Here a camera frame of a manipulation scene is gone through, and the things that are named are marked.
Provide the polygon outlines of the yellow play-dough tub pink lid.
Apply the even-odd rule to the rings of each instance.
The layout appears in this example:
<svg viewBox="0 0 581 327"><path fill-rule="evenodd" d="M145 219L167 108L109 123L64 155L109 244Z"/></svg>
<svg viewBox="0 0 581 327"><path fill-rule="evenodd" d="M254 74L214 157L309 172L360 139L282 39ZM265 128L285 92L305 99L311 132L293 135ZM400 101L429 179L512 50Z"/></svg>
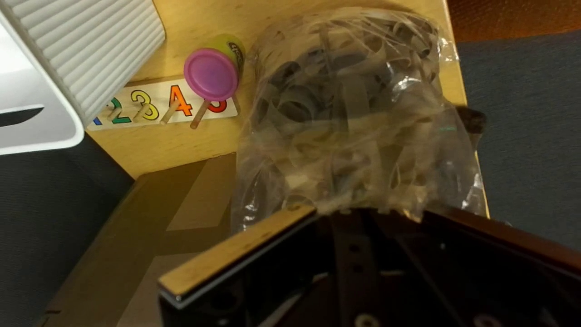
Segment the yellow play-dough tub pink lid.
<svg viewBox="0 0 581 327"><path fill-rule="evenodd" d="M218 35L185 59L184 79L204 101L229 101L238 92L243 61L242 43L233 35Z"/></svg>

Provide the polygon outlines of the cardboard box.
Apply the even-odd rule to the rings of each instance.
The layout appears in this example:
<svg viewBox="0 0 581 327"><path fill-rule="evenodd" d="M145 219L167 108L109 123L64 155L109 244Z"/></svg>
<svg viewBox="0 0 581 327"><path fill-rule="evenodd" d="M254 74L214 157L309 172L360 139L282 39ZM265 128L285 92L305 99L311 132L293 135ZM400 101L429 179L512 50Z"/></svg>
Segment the cardboard box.
<svg viewBox="0 0 581 327"><path fill-rule="evenodd" d="M233 155L140 177L38 327L162 327L158 279L231 233Z"/></svg>

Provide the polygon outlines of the wooden number puzzle board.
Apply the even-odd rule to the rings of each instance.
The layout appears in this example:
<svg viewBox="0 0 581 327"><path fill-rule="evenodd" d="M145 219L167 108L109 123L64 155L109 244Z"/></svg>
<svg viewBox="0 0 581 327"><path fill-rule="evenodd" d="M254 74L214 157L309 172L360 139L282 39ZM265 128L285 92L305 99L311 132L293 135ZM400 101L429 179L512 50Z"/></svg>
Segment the wooden number puzzle board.
<svg viewBox="0 0 581 327"><path fill-rule="evenodd" d="M202 99L184 79L124 88L89 124L91 132L189 124Z"/></svg>

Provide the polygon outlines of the white plastic bin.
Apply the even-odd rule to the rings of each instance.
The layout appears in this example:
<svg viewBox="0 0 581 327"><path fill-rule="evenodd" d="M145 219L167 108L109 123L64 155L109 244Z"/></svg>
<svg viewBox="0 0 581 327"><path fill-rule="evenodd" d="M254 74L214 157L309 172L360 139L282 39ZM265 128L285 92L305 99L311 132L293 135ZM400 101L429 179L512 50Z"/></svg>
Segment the white plastic bin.
<svg viewBox="0 0 581 327"><path fill-rule="evenodd" d="M0 154L75 148L165 43L155 0L0 0Z"/></svg>

